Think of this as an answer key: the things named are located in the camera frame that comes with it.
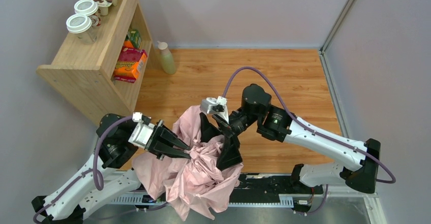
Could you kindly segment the pink folding umbrella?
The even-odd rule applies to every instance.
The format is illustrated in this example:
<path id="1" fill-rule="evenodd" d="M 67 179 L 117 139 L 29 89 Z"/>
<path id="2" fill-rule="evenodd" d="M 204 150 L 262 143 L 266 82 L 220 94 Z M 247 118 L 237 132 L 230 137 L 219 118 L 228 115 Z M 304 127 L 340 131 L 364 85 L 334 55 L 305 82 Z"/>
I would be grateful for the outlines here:
<path id="1" fill-rule="evenodd" d="M 145 152 L 132 160 L 132 167 L 148 194 L 166 201 L 182 220 L 190 210 L 214 220 L 212 212 L 224 212 L 230 195 L 239 185 L 243 164 L 223 171 L 216 167 L 224 136 L 203 137 L 202 111 L 198 105 L 187 108 L 173 124 L 173 132 L 191 147 L 191 159 L 165 157 L 162 160 Z"/>

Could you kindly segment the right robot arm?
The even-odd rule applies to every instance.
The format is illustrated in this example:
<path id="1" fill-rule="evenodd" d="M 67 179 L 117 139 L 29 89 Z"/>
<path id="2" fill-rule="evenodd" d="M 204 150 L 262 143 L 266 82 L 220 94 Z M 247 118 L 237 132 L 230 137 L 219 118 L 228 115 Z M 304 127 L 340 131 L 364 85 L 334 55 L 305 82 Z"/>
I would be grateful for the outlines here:
<path id="1" fill-rule="evenodd" d="M 256 124 L 257 133 L 268 140 L 293 143 L 332 159 L 327 164 L 295 165 L 290 178 L 293 186 L 311 188 L 322 184 L 345 184 L 361 193 L 375 192 L 381 149 L 379 141 L 355 141 L 322 130 L 274 106 L 271 99 L 261 86 L 251 84 L 243 90 L 241 106 L 235 111 L 228 112 L 224 97 L 201 101 L 201 112 L 211 115 L 216 121 L 216 124 L 211 124 L 204 119 L 202 126 L 225 138 L 216 163 L 219 170 L 242 163 L 238 136 Z"/>

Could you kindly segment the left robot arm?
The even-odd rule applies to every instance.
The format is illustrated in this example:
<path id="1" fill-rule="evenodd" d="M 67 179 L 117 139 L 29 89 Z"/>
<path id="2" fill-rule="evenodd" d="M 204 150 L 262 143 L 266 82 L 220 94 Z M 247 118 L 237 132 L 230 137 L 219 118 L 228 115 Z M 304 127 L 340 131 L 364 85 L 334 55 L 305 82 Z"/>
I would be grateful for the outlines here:
<path id="1" fill-rule="evenodd" d="M 34 223 L 83 223 L 96 210 L 141 186 L 136 171 L 129 169 L 117 178 L 104 178 L 119 170 L 139 149 L 162 160 L 190 158 L 191 147 L 162 120 L 156 124 L 140 112 L 131 116 L 106 114 L 96 131 L 99 139 L 93 154 L 59 189 L 32 200 Z"/>

